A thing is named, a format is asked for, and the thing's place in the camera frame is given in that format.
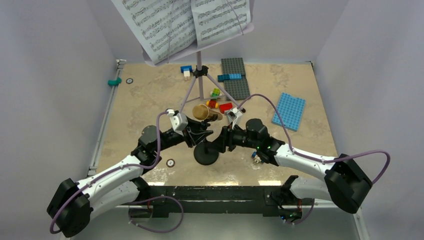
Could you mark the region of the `light blue lego baseplate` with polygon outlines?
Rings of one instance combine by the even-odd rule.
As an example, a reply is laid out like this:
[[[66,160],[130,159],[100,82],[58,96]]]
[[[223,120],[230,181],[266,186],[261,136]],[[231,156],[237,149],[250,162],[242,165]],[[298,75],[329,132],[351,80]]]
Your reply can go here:
[[[276,105],[277,111],[274,113],[271,122],[281,126],[282,123],[278,117],[278,114],[280,114],[285,128],[297,132],[300,127],[305,105],[305,99],[283,92]]]

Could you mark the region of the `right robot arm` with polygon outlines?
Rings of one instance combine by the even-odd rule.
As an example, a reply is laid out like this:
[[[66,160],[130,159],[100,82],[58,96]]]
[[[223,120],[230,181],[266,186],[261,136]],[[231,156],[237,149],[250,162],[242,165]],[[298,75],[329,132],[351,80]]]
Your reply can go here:
[[[220,153],[236,147],[256,150],[256,155],[267,164],[287,167],[310,175],[296,177],[281,189],[280,196],[288,204],[298,199],[332,201],[341,210],[355,214],[371,190],[373,183],[354,159],[333,162],[329,156],[319,156],[300,149],[291,150],[282,140],[272,137],[258,118],[246,122],[245,129],[238,125],[224,126],[219,136],[208,144]]]

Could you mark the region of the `red yellow lego piece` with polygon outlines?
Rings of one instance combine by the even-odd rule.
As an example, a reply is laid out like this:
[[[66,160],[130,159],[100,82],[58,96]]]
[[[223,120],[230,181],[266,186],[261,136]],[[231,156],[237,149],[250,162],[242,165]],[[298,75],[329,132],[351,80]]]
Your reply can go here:
[[[206,101],[206,106],[210,109],[218,109],[220,104],[215,99],[210,99]]]

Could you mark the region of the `sheet music page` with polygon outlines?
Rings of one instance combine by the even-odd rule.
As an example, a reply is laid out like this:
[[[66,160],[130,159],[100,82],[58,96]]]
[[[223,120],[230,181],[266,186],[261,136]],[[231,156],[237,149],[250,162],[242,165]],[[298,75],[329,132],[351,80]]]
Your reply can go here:
[[[243,34],[251,23],[249,0],[192,0],[197,47]]]
[[[112,3],[153,64],[186,49],[197,39],[189,0],[113,0]]]

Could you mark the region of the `black microphone stand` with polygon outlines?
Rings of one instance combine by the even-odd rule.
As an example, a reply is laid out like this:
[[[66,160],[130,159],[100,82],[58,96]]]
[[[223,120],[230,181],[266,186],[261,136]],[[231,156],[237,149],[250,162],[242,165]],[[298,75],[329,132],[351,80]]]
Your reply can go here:
[[[209,166],[218,160],[219,152],[211,149],[209,143],[210,142],[205,139],[194,148],[194,158],[200,165]]]

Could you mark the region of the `red and grey lego hammer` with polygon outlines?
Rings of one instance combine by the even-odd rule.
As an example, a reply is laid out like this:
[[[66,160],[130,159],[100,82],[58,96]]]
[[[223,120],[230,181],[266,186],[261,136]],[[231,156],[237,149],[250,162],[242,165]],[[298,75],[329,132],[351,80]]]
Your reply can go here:
[[[233,104],[231,102],[220,104],[218,107],[219,111],[222,114],[224,114],[226,111],[231,110],[232,108],[233,108]]]

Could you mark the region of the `blue lego bricks on baseplate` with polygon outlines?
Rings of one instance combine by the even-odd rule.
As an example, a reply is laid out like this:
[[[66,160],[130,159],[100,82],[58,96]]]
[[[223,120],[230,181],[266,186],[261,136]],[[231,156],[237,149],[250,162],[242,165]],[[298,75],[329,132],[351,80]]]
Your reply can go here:
[[[221,74],[217,76],[217,80],[219,83],[223,83],[224,81],[240,80],[240,79],[242,79],[242,75],[240,73],[227,73],[227,74]]]

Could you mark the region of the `white blue lego car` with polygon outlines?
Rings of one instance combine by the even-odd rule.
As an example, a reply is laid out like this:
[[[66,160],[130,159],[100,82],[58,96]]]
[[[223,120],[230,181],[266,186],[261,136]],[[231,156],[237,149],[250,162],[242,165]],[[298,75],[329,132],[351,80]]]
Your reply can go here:
[[[256,164],[262,164],[262,163],[263,163],[263,161],[261,160],[261,158],[259,157],[259,155],[257,154],[257,152],[256,152],[256,151],[254,151],[254,152],[252,153],[251,158],[253,159],[253,161],[254,161]]]

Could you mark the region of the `gold microphone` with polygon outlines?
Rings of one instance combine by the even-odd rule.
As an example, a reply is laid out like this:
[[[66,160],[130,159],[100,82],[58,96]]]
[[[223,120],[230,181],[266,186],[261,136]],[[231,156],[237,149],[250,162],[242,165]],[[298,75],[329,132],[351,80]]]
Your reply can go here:
[[[223,115],[221,113],[209,109],[204,104],[196,105],[192,109],[192,115],[194,118],[200,121],[204,121],[204,120],[221,121],[223,119]]]

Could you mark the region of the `blue and white lego brick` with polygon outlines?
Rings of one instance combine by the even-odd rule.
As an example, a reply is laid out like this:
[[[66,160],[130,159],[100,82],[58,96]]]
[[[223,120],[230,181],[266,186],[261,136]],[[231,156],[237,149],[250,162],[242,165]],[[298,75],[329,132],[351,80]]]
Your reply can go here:
[[[185,79],[189,79],[191,77],[193,69],[191,65],[184,65],[180,67],[180,71]]]

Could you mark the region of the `right sheet music page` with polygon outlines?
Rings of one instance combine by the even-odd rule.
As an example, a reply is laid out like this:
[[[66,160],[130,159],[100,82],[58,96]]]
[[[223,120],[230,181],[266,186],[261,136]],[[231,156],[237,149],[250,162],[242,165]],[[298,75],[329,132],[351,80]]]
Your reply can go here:
[[[243,34],[251,23],[249,0],[192,0],[197,47]]]

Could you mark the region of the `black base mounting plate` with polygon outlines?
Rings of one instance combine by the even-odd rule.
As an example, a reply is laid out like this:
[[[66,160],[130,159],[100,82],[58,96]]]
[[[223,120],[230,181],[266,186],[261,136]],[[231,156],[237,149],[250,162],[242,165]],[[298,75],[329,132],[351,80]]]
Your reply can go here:
[[[287,189],[271,186],[150,186],[129,202],[154,218],[169,214],[259,214],[299,217],[312,199],[298,199]]]

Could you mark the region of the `left sheet music page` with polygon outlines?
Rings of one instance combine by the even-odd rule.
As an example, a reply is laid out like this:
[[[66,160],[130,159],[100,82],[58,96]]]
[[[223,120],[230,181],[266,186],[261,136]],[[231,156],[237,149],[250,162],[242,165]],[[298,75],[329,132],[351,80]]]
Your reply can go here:
[[[186,49],[197,39],[189,0],[113,0],[112,3],[153,64]]]

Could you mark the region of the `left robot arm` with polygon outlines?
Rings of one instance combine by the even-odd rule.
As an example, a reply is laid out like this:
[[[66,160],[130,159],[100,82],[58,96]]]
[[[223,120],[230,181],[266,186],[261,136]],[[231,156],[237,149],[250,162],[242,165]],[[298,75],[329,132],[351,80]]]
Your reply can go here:
[[[51,217],[51,234],[71,238],[91,220],[116,206],[126,203],[142,205],[154,201],[142,175],[161,161],[161,151],[186,144],[192,148],[212,134],[210,123],[172,116],[170,129],[162,132],[159,124],[142,130],[137,145],[115,165],[77,181],[67,178],[57,187],[46,212]]]

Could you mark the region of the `green yellow lego brick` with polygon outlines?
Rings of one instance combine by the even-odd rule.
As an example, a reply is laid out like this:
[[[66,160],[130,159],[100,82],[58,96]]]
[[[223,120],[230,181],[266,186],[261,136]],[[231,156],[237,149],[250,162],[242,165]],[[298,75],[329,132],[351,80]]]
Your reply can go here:
[[[219,88],[214,88],[211,92],[210,92],[210,97],[212,99],[218,99],[221,96],[221,90]]]

